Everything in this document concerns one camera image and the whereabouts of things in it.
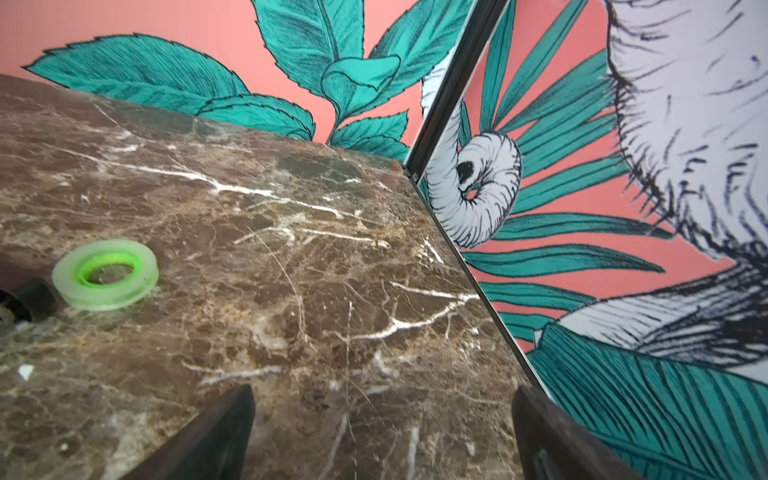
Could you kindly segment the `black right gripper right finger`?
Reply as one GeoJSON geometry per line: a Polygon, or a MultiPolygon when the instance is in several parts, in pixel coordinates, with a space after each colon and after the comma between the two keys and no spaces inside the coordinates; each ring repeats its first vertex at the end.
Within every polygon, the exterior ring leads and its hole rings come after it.
{"type": "Polygon", "coordinates": [[[541,390],[518,387],[513,427],[526,479],[637,479],[639,475],[541,390]]]}

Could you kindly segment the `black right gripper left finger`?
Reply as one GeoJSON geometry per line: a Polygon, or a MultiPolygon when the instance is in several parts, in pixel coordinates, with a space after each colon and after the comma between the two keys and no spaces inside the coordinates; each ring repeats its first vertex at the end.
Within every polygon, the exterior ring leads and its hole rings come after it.
{"type": "Polygon", "coordinates": [[[240,385],[202,411],[124,480],[238,480],[255,418],[249,385],[240,385]]]}

